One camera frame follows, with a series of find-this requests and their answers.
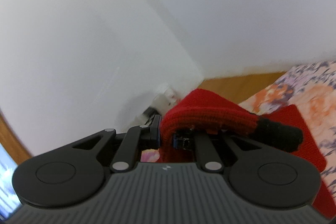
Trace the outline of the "wooden bed frame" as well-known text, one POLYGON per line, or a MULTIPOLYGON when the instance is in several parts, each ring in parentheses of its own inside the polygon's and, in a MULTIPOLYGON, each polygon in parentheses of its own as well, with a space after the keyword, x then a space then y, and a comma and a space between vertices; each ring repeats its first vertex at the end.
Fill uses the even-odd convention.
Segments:
MULTIPOLYGON (((234 103, 240 103, 273 84, 283 74, 284 72, 275 72, 206 79, 199 87, 215 92, 234 103)), ((21 144, 3 117, 1 117, 1 145, 17 164, 31 157, 29 151, 21 144)))

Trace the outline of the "floral bed sheet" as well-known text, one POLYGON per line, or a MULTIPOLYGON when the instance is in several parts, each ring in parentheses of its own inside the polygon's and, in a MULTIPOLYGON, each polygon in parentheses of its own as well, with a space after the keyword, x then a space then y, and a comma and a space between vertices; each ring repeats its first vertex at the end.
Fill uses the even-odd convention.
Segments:
POLYGON ((335 62, 296 65, 273 84, 234 103, 195 89, 173 107, 161 126, 163 147, 143 151, 143 162, 182 157, 170 147, 181 129, 234 129, 260 143, 312 162, 329 189, 335 188, 335 62))

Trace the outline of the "red knitted sweater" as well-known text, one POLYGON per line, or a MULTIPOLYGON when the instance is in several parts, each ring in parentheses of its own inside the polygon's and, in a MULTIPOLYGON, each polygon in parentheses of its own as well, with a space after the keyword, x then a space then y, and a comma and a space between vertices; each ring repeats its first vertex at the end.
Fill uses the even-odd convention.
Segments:
POLYGON ((204 89, 160 124, 154 223, 335 223, 320 153, 299 110, 253 114, 204 89))

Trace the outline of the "white wall socket strip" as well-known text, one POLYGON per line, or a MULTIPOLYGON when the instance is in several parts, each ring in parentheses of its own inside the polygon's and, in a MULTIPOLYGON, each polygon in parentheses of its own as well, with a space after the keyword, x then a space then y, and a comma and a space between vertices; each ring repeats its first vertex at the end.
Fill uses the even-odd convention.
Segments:
POLYGON ((154 108, 161 115, 165 115, 169 110, 181 101, 178 93, 167 83, 159 85, 154 91, 154 99, 150 107, 154 108))

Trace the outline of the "black plug adapter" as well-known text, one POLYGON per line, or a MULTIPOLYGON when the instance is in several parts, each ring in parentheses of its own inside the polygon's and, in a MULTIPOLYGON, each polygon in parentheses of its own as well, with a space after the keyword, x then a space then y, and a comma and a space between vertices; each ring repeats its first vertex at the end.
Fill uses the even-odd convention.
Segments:
POLYGON ((156 115, 159 115, 159 112, 151 106, 142 113, 145 123, 150 122, 156 115))

